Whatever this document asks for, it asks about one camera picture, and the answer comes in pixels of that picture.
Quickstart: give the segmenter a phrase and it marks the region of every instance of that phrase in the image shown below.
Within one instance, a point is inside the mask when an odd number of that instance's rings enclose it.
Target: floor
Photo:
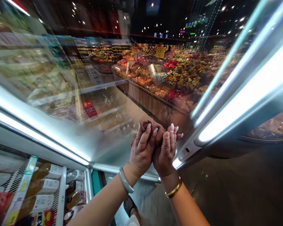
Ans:
[[[283,148],[269,146],[233,159],[204,158],[179,171],[211,225],[283,225]],[[112,174],[106,174],[107,183]],[[131,195],[143,225],[177,225],[162,184],[140,180]],[[126,225],[124,207],[117,226]]]

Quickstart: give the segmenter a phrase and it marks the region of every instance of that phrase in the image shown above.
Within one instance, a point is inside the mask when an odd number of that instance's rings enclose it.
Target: gold bangle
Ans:
[[[167,194],[167,193],[165,192],[166,197],[167,197],[167,198],[172,198],[172,197],[178,192],[178,190],[180,189],[181,185],[182,185],[182,180],[181,180],[181,178],[179,177],[179,183],[177,184],[177,186],[176,186],[170,193]]]

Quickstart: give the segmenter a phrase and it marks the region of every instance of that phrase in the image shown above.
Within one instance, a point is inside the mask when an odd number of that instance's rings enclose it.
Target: fingernail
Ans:
[[[154,131],[153,131],[153,135],[156,135],[157,131],[158,131],[158,128],[155,128]]]

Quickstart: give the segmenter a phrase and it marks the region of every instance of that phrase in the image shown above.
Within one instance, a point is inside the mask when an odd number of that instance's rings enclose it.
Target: bottle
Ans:
[[[85,191],[75,191],[67,196],[66,198],[66,209],[70,210],[76,205],[86,204],[86,192]]]
[[[32,181],[49,178],[59,179],[62,175],[62,167],[51,163],[44,163],[38,168],[38,170],[32,175]]]
[[[73,193],[75,191],[83,191],[84,190],[83,182],[78,181],[78,180],[71,181],[67,185],[68,185],[68,187],[67,187],[66,192],[65,192],[66,196],[70,195],[71,193]]]
[[[72,207],[64,216],[64,221],[66,224],[84,207],[85,205]]]
[[[84,180],[84,174],[79,170],[75,170],[72,173],[68,173],[66,178],[66,183],[68,184],[73,180],[80,180],[80,181]]]
[[[45,211],[53,206],[53,195],[35,195],[24,199],[17,221],[31,213]]]
[[[39,194],[53,194],[59,188],[59,181],[53,179],[39,179],[30,183],[26,197]]]

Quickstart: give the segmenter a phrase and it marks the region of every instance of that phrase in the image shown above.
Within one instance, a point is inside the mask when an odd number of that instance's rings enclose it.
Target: wrist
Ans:
[[[139,180],[140,177],[138,177],[134,174],[134,170],[133,170],[132,166],[130,165],[130,163],[127,163],[123,167],[123,171],[124,171],[124,175],[125,175],[128,183],[130,184],[131,187],[133,187],[137,183],[137,181]]]
[[[160,179],[162,184],[164,185],[167,194],[170,193],[180,181],[177,170],[174,167],[172,167],[170,174],[168,174],[167,176],[163,176]]]

